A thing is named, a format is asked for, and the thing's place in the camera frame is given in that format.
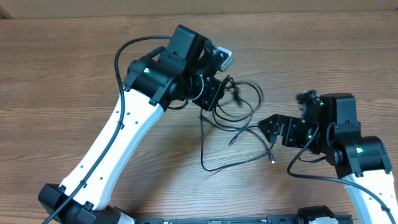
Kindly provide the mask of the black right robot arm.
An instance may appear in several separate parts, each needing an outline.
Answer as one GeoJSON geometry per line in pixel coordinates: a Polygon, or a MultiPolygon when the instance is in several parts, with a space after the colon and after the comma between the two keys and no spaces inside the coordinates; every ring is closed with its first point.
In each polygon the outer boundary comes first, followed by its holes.
{"type": "Polygon", "coordinates": [[[343,184],[360,223],[397,223],[397,199],[392,164],[387,149],[377,136],[362,136],[357,119],[356,99],[351,93],[317,95],[307,90],[296,96],[301,105],[299,118],[273,114],[259,122],[259,129],[274,144],[323,154],[335,168],[336,177],[287,173],[300,179],[343,184]]]}

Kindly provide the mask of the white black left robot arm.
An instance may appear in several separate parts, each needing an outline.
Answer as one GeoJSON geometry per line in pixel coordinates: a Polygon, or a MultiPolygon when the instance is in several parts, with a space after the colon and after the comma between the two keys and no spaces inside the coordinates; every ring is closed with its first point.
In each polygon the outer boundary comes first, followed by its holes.
{"type": "Polygon", "coordinates": [[[117,79],[118,102],[89,151],[60,184],[45,184],[40,191],[48,221],[134,223],[133,217],[109,205],[127,162],[171,102],[212,110],[224,90],[215,74],[225,71],[233,58],[230,50],[180,25],[167,46],[132,61],[126,77],[117,79]]]}

